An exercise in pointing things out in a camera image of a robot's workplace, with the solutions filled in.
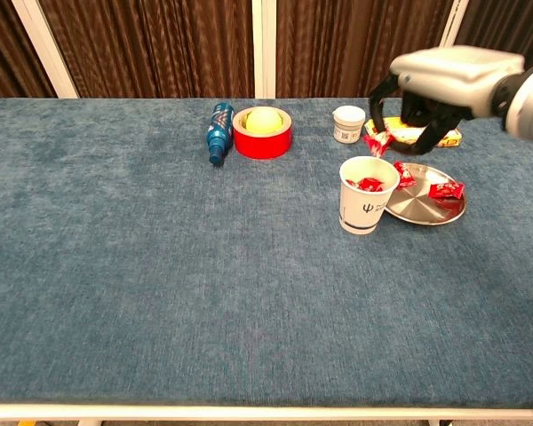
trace white jar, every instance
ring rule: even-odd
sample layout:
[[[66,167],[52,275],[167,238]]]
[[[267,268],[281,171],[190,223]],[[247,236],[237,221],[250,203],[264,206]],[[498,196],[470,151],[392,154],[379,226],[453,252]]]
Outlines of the white jar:
[[[344,105],[334,112],[334,138],[342,144],[359,140],[365,122],[365,111],[357,106]]]

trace white table frame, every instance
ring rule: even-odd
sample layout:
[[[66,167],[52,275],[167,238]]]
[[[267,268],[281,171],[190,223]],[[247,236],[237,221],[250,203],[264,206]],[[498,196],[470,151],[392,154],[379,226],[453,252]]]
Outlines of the white table frame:
[[[361,421],[361,420],[531,420],[533,409],[419,407],[254,407],[0,404],[0,421]]]

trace jar lid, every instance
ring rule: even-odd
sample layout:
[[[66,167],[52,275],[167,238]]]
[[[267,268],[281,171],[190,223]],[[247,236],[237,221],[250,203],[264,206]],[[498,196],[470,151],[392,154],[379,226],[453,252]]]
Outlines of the jar lid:
[[[334,120],[344,126],[361,126],[365,121],[365,111],[358,106],[343,105],[334,112]]]

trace brown curtain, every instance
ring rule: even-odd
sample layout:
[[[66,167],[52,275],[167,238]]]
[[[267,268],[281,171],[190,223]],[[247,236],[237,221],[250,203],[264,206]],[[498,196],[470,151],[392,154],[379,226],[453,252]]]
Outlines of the brown curtain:
[[[452,0],[279,0],[276,97],[360,97],[391,61],[436,46]]]
[[[512,51],[533,66],[533,0],[470,0],[457,44]]]
[[[253,97],[251,0],[41,0],[79,95]]]
[[[0,0],[0,98],[54,96],[12,2]]]

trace blue bottle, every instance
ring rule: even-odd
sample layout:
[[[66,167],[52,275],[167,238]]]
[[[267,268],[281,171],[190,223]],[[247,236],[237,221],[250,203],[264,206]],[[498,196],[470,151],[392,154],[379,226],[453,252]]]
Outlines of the blue bottle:
[[[233,107],[221,102],[213,108],[211,125],[207,130],[207,146],[210,148],[210,162],[215,166],[223,164],[223,157],[233,146]]]

